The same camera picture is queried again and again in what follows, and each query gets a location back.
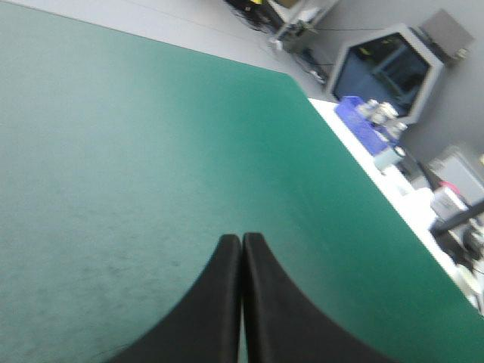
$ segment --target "table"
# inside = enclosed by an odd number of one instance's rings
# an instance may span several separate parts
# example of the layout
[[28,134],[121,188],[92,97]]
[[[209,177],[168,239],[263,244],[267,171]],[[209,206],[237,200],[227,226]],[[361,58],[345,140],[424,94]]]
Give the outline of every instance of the table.
[[225,232],[402,361],[484,322],[287,75],[0,2],[0,361],[102,361]]

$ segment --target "electronic equipment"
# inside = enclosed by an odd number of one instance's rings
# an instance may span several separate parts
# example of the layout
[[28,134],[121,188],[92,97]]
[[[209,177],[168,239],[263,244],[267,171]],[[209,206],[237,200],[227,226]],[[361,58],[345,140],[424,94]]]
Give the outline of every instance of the electronic equipment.
[[444,64],[404,24],[377,31],[340,50],[327,96],[359,96],[390,103],[405,124],[419,120],[442,75]]

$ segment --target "blue plastic bin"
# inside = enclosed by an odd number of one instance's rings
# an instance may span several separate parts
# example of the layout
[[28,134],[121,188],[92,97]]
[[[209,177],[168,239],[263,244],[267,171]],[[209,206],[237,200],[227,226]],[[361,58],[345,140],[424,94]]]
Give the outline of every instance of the blue plastic bin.
[[335,112],[365,149],[371,155],[377,155],[385,150],[388,144],[377,135],[370,122],[356,110],[363,103],[364,101],[358,96],[345,96],[337,105]]

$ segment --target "floor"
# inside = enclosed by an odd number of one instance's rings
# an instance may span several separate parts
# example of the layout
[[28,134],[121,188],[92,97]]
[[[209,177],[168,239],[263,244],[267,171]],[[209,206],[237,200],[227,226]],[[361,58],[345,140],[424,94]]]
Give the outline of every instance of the floor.
[[291,75],[310,98],[321,86],[269,35],[249,29],[223,0],[11,0],[10,2]]

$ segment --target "cable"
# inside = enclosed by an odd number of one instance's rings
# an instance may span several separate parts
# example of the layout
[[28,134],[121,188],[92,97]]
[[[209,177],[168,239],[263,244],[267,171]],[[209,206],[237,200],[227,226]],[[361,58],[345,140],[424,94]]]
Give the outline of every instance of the cable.
[[326,32],[357,32],[357,31],[375,31],[375,30],[383,30],[385,28],[353,28],[353,29],[350,29],[350,28],[347,28],[347,29],[331,29],[331,28],[314,28],[316,30],[324,30]]
[[299,66],[305,73],[311,74],[311,71],[307,70],[306,66],[297,60],[297,56],[294,53],[291,53],[290,55],[294,59],[294,61],[299,64]]

